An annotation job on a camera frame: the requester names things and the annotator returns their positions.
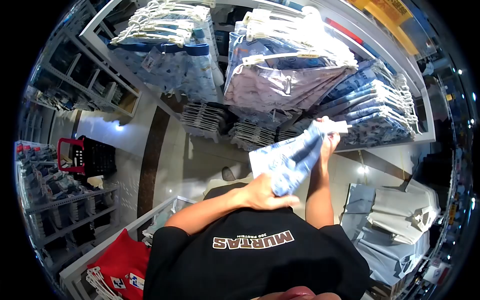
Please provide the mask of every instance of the shoe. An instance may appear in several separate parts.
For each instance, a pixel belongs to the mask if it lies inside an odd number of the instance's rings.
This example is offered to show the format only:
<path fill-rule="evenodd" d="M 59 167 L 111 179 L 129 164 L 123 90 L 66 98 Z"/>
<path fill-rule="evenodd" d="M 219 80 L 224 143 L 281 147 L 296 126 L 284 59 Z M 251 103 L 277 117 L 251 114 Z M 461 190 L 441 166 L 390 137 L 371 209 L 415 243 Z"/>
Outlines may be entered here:
<path fill-rule="evenodd" d="M 225 181 L 234 181 L 235 176 L 233 175 L 232 170 L 229 167 L 223 167 L 222 169 L 222 179 Z"/>

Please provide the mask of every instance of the hand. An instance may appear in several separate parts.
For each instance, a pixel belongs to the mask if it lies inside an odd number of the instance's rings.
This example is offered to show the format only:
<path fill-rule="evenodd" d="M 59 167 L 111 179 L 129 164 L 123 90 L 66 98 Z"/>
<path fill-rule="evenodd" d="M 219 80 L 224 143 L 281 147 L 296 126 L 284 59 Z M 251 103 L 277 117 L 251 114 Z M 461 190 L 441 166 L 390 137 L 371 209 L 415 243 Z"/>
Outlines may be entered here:
<path fill-rule="evenodd" d="M 321 119 L 318 118 L 317 121 L 332 122 L 327 116 L 324 116 Z M 324 143 L 322 144 L 322 148 L 320 149 L 320 160 L 321 160 L 320 167 L 325 169 L 328 166 L 328 160 L 330 159 L 330 156 L 332 156 L 333 152 L 338 146 L 338 143 L 340 142 L 340 135 L 337 132 L 334 132 L 333 134 L 329 134 L 327 137 L 328 138 L 324 140 Z"/>
<path fill-rule="evenodd" d="M 300 203 L 297 196 L 276 197 L 272 191 L 272 177 L 268 173 L 260 174 L 252 182 L 240 188 L 243 207 L 256 210 L 272 210 L 281 207 L 296 206 Z"/>

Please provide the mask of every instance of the basket handle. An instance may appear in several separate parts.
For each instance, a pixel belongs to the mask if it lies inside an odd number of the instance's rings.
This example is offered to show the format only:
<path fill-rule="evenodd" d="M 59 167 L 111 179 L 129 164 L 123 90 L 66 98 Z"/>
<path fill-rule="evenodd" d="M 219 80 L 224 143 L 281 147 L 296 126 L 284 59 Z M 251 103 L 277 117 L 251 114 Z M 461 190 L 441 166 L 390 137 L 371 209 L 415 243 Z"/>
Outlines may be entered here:
<path fill-rule="evenodd" d="M 75 139 L 66 139 L 66 138 L 59 138 L 59 142 L 57 144 L 57 160 L 58 160 L 58 166 L 59 170 L 61 171 L 67 171 L 67 172 L 75 172 L 75 173 L 85 173 L 85 169 L 83 166 L 77 166 L 77 167 L 68 167 L 64 168 L 61 166 L 61 158 L 60 158 L 60 146 L 61 143 L 68 143 L 68 144 L 73 144 L 82 147 L 82 150 L 84 149 L 84 142 L 81 140 L 75 140 Z"/>

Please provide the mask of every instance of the black t-shirt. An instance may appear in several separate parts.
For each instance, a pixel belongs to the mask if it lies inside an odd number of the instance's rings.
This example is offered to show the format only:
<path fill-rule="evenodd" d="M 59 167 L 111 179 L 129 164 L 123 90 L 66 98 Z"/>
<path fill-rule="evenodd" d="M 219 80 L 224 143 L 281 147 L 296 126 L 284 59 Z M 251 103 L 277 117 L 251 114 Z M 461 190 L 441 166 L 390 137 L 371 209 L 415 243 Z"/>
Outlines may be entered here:
<path fill-rule="evenodd" d="M 240 209 L 188 236 L 154 234 L 144 299 L 250 300 L 296 286 L 360 299 L 369 268 L 340 225 L 316 229 L 292 212 Z"/>

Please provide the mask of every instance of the black shopping basket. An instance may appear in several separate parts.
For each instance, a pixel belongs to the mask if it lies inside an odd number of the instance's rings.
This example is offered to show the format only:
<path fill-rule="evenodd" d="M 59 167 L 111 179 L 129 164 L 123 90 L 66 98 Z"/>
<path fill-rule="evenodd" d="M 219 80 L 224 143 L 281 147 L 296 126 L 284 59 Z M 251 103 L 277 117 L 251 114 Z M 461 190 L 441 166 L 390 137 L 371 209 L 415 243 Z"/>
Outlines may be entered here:
<path fill-rule="evenodd" d="M 72 145 L 73 167 L 63 168 L 60 159 L 60 144 Z M 82 135 L 77 140 L 60 138 L 57 145 L 57 159 L 59 169 L 73 173 L 76 180 L 86 179 L 98 175 L 110 175 L 117 171 L 115 165 L 115 147 Z"/>

